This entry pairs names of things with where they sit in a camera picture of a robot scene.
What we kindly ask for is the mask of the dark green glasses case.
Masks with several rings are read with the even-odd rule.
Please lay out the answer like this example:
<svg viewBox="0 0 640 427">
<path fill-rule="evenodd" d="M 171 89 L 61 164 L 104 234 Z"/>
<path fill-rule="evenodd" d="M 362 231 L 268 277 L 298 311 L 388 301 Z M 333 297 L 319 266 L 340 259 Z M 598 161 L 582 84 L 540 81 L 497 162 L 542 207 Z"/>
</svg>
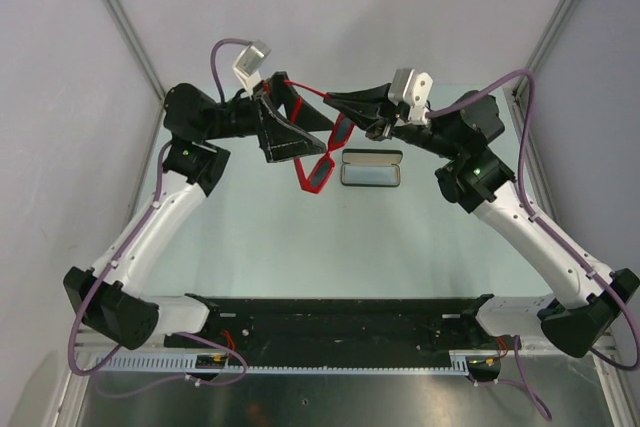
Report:
<svg viewBox="0 0 640 427">
<path fill-rule="evenodd" d="M 345 187 L 399 187 L 403 157 L 401 150 L 394 149 L 344 149 L 340 182 Z"/>
</svg>

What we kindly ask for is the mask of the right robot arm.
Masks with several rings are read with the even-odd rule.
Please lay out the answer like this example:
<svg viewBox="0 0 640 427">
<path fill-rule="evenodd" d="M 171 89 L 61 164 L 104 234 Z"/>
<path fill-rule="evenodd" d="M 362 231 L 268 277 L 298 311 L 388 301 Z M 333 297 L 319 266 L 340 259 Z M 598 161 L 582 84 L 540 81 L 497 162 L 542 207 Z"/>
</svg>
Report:
<svg viewBox="0 0 640 427">
<path fill-rule="evenodd" d="M 490 89 L 469 91 L 433 111 L 418 84 L 331 93 L 327 105 L 373 140 L 401 140 L 446 159 L 435 176 L 442 196 L 500 234 L 536 270 L 551 293 L 542 298 L 492 297 L 463 320 L 473 348 L 496 336 L 543 337 L 580 358 L 596 351 L 619 316 L 639 335 L 627 303 L 639 287 L 629 269 L 614 270 L 581 248 L 526 192 L 521 169 L 512 170 L 490 148 L 505 129 Z"/>
</svg>

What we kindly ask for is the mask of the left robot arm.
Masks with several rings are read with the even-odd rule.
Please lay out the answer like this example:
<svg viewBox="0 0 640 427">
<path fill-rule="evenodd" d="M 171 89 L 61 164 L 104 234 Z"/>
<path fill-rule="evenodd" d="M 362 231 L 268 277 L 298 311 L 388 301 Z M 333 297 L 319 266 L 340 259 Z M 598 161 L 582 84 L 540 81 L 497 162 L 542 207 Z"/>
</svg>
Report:
<svg viewBox="0 0 640 427">
<path fill-rule="evenodd" d="M 175 332 L 186 332 L 202 347 L 220 337 L 221 323 L 205 303 L 190 296 L 155 301 L 142 296 L 163 250 L 223 176 L 230 153 L 216 140 L 254 136 L 266 161 L 279 163 L 325 153 L 315 135 L 333 127 L 284 72 L 227 102 L 180 83 L 166 94 L 164 110 L 171 139 L 159 153 L 150 198 L 107 252 L 88 268 L 71 268 L 63 279 L 74 323 L 128 350 Z"/>
</svg>

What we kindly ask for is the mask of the light blue cleaning cloth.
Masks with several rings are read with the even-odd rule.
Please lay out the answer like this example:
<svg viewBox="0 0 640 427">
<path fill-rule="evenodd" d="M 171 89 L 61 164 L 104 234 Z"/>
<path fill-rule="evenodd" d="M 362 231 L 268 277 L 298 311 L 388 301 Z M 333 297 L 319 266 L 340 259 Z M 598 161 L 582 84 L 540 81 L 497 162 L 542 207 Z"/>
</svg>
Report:
<svg viewBox="0 0 640 427">
<path fill-rule="evenodd" d="M 342 174 L 345 185 L 396 186 L 398 173 L 394 167 L 346 166 Z"/>
</svg>

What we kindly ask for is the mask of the red sunglasses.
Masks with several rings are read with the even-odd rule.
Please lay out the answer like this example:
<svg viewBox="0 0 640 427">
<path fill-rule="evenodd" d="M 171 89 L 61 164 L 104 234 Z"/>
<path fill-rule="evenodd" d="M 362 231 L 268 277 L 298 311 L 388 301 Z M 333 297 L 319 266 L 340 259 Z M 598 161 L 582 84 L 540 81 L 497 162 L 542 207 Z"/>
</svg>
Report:
<svg viewBox="0 0 640 427">
<path fill-rule="evenodd" d="M 290 79 L 288 84 L 292 85 L 296 91 L 297 88 L 300 88 L 313 93 L 323 100 L 327 96 L 327 92 L 317 90 Z M 332 154 L 345 147 L 353 133 L 355 125 L 343 114 L 339 114 L 333 122 L 334 126 L 330 130 L 329 137 L 326 142 L 323 142 L 325 152 L 320 155 L 310 172 L 305 171 L 301 158 L 295 158 L 293 160 L 299 186 L 307 193 L 319 194 L 323 190 L 336 166 Z"/>
</svg>

